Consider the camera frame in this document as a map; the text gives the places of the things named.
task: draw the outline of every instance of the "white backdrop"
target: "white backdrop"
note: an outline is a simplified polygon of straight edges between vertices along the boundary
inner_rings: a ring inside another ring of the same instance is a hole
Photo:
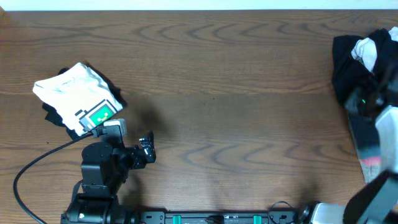
[[[398,0],[0,0],[6,11],[398,9]]]

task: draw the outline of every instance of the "wooden table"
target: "wooden table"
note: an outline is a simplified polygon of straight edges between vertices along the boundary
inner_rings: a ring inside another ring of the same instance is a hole
[[[157,160],[130,172],[126,205],[265,210],[346,203],[363,176],[331,74],[333,37],[398,25],[396,11],[10,12],[0,21],[0,222],[31,223],[12,181],[70,140],[44,120],[35,81],[89,62],[122,89],[126,145],[155,132]],[[28,207],[59,223],[86,139],[19,181]]]

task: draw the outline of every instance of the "graphic print on shirt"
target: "graphic print on shirt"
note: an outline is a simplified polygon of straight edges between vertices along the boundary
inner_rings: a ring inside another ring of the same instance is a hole
[[[85,131],[90,131],[91,129],[97,127],[102,122],[106,121],[114,114],[116,114],[117,109],[112,105],[109,100],[102,100],[97,105],[92,107],[89,111],[79,110],[75,113],[76,117],[79,118],[79,123]]]

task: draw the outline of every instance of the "black cloth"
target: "black cloth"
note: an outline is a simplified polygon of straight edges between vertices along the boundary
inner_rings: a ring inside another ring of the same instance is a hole
[[[113,83],[108,78],[106,78],[106,76],[104,76],[101,72],[95,70],[93,67],[90,67],[90,68],[93,69],[106,82],[106,84],[108,84],[110,92],[115,97],[115,99],[120,104],[123,105],[123,108],[126,107],[127,103],[126,103],[126,101],[123,99],[123,97],[120,94],[120,92],[121,92],[120,88],[115,87],[113,85]],[[62,68],[58,72],[58,75],[63,74],[67,70],[69,70],[69,68]],[[53,106],[50,106],[50,105],[48,105],[46,103],[43,103],[42,108],[43,108],[43,110],[47,111],[47,115],[45,116],[44,119],[46,119],[47,121],[50,121],[51,123],[53,123],[53,124],[55,124],[57,126],[65,127],[67,129],[67,133],[70,136],[70,138],[76,139],[76,138],[79,137],[79,135],[77,135],[74,130],[69,129],[68,127],[66,127],[62,123],[62,117],[57,113],[57,110]]]
[[[358,40],[364,39],[357,35],[343,35],[333,39],[334,72],[332,84],[341,106],[357,86],[374,86],[380,79],[380,74],[398,58],[398,43],[391,40],[385,29],[379,29],[369,35],[376,44],[377,59],[373,71],[370,72],[359,61],[351,56]]]

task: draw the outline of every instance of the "black cable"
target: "black cable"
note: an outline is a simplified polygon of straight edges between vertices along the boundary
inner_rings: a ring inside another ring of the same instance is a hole
[[[56,149],[53,149],[53,150],[51,150],[51,151],[49,151],[49,152],[46,152],[45,154],[39,156],[38,158],[36,158],[35,160],[33,160],[32,162],[30,162],[29,164],[27,164],[21,171],[19,171],[19,173],[17,174],[17,176],[16,176],[15,179],[14,179],[14,185],[13,185],[13,187],[14,187],[15,199],[17,200],[19,206],[21,206],[21,208],[22,208],[28,215],[30,215],[32,218],[34,218],[34,220],[38,221],[38,222],[41,223],[41,224],[45,224],[45,222],[44,222],[41,218],[39,218],[37,215],[35,215],[32,211],[30,211],[30,210],[26,207],[26,205],[22,202],[21,198],[19,197],[17,184],[18,184],[18,180],[19,180],[19,178],[21,177],[21,175],[22,175],[29,167],[31,167],[32,165],[34,165],[36,162],[38,162],[39,160],[43,159],[44,157],[50,155],[51,153],[57,152],[57,151],[63,149],[64,147],[70,146],[71,144],[76,143],[76,142],[78,142],[78,141],[80,141],[80,140],[82,140],[82,139],[85,139],[85,138],[87,138],[87,137],[90,137],[90,136],[92,136],[92,135],[93,135],[93,133],[86,133],[86,134],[84,134],[84,135],[82,135],[82,136],[80,136],[80,137],[78,137],[78,138],[76,138],[76,139],[74,139],[74,140],[72,140],[72,141],[70,141],[70,142],[68,142],[68,143],[66,143],[66,144],[64,144],[64,145],[62,145],[62,146],[60,146],[60,147],[58,147],[58,148],[56,148]]]

